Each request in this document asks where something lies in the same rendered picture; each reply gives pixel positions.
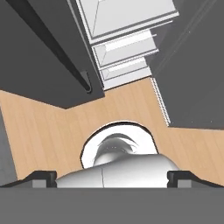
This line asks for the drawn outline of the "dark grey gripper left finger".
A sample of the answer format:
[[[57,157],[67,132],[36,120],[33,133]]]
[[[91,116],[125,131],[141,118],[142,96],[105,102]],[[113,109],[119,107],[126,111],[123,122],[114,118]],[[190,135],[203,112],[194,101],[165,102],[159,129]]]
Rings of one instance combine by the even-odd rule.
[[[24,179],[1,185],[1,188],[56,188],[56,171],[34,171]]]

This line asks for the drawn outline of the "dark grey fridge door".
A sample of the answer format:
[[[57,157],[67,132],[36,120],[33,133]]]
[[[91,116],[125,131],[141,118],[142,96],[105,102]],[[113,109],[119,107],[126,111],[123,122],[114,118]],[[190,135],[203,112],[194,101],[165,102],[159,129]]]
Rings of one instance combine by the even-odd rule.
[[[87,92],[10,6],[0,0],[0,90],[69,109],[104,96],[90,49],[67,0],[27,0],[82,77]]]

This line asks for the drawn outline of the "dark grey fridge body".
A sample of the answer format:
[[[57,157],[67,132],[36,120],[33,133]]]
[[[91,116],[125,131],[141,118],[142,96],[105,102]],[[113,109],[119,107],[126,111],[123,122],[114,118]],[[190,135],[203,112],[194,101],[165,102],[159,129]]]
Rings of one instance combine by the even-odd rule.
[[[150,63],[175,128],[224,130],[224,0],[174,0],[178,17]]]

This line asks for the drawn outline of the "small white fridge shelf bin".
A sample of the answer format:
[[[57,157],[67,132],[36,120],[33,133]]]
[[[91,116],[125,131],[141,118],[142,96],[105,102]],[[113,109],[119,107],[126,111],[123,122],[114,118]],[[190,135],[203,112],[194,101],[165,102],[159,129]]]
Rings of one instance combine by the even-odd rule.
[[[149,77],[150,75],[151,69],[146,64],[144,57],[101,70],[105,90],[116,88],[123,84]]]

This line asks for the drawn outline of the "large white fridge shelf bin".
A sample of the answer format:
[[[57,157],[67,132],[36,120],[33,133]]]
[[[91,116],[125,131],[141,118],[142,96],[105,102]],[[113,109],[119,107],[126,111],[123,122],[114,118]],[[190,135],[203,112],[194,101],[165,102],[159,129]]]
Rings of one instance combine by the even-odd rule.
[[[173,0],[75,0],[91,44],[175,18]]]

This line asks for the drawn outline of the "white round domed object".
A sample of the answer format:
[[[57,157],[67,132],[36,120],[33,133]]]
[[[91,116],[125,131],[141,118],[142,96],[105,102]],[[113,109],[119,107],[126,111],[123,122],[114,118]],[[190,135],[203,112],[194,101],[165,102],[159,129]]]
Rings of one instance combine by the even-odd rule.
[[[137,122],[112,122],[84,143],[82,169],[56,179],[59,188],[166,188],[178,167],[158,152],[151,132]]]

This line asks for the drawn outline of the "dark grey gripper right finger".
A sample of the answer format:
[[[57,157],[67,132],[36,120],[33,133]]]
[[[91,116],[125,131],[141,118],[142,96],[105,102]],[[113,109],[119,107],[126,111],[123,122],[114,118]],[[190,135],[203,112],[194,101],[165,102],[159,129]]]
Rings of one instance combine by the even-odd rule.
[[[223,188],[223,185],[218,185],[198,178],[190,171],[168,171],[167,178],[168,188]]]

